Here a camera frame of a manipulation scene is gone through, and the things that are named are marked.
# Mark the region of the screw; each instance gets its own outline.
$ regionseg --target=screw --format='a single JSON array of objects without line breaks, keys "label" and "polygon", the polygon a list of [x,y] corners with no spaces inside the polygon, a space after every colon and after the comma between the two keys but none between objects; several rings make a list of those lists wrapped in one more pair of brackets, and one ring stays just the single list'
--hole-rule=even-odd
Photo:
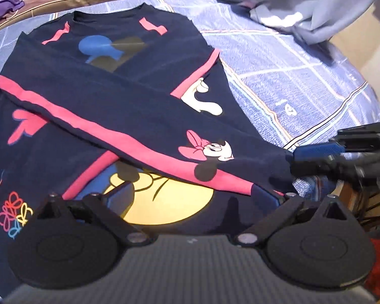
[{"label": "screw", "polygon": [[103,198],[102,195],[99,193],[90,193],[90,196],[92,196],[93,198],[96,198],[99,201],[101,201]]},{"label": "screw", "polygon": [[258,241],[258,237],[253,233],[242,233],[238,235],[238,241],[244,244],[252,244]]},{"label": "screw", "polygon": [[145,234],[141,232],[135,232],[128,234],[127,239],[129,242],[132,243],[142,243],[145,242],[148,238]]}]

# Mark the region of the pink trim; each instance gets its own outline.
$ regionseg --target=pink trim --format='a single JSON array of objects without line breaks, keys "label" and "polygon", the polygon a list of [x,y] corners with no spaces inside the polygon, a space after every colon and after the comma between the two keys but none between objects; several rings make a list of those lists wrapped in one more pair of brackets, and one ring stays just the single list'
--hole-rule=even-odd
[{"label": "pink trim", "polygon": [[199,78],[203,77],[203,75],[206,74],[210,70],[210,68],[216,62],[219,54],[220,54],[220,51],[218,49],[214,49],[214,51],[212,52],[210,58],[206,61],[206,63],[203,66],[201,66],[199,69],[195,70],[187,79],[185,79],[181,84],[179,84],[176,87],[176,89],[173,90],[170,94],[180,99],[193,83],[195,83]]},{"label": "pink trim", "polygon": [[167,32],[167,29],[165,26],[163,25],[160,25],[160,26],[155,26],[153,25],[151,22],[148,22],[145,17],[142,18],[139,23],[142,25],[142,27],[144,29],[146,29],[147,31],[152,31],[152,30],[155,30],[157,31],[160,35],[163,35]]},{"label": "pink trim", "polygon": [[74,199],[81,190],[87,185],[89,181],[94,179],[99,173],[101,173],[108,166],[112,165],[119,159],[118,155],[111,151],[103,153],[96,161],[94,161],[83,173],[76,178],[71,186],[62,195],[64,200]]},{"label": "pink trim", "polygon": [[52,42],[52,41],[57,41],[57,40],[59,40],[59,38],[60,38],[63,34],[65,34],[65,33],[69,33],[69,30],[70,30],[69,23],[66,22],[66,23],[65,23],[65,27],[64,27],[64,29],[59,29],[59,30],[57,30],[56,33],[55,33],[55,35],[54,35],[51,39],[42,42],[42,44],[47,44],[48,42]]},{"label": "pink trim", "polygon": [[199,181],[194,175],[196,163],[182,161],[158,153],[127,134],[106,129],[95,122],[82,119],[66,108],[47,101],[37,93],[24,90],[18,83],[1,75],[0,89],[7,91],[23,102],[30,102],[45,108],[53,117],[63,120],[73,128],[80,129],[163,173],[219,191],[230,191],[244,195],[251,194],[253,183],[250,181],[245,181],[222,170],[217,170],[215,177],[211,181]]}]

